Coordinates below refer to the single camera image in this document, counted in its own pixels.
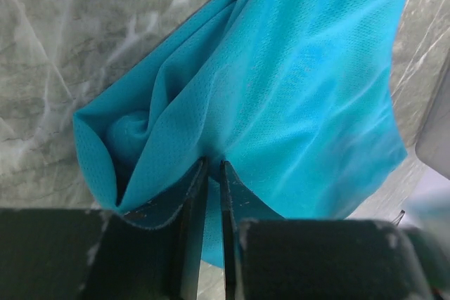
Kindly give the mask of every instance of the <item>cloth fold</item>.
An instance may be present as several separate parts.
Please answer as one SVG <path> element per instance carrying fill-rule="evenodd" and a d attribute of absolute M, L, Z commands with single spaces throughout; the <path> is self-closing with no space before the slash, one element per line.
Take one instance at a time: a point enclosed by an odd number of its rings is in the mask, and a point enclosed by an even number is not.
<path fill-rule="evenodd" d="M 223 159 L 281 216 L 348 216 L 406 156 L 388 86 L 404 2 L 211 0 L 74 114 L 94 197 L 130 211 L 209 157 L 218 266 Z"/>

